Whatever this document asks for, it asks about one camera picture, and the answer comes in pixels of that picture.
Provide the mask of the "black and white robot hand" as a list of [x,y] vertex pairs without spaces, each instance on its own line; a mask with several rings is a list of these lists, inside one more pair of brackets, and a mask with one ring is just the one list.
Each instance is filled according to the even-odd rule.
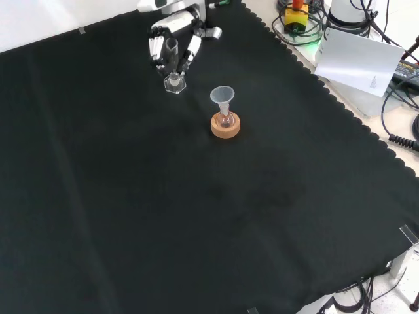
[[219,39],[222,29],[219,27],[209,28],[201,21],[194,9],[178,11],[156,23],[149,30],[149,59],[151,65],[161,75],[169,75],[174,69],[169,66],[169,48],[166,47],[168,39],[174,39],[188,31],[193,33],[191,41],[176,67],[176,71],[186,73],[194,61],[202,39]]

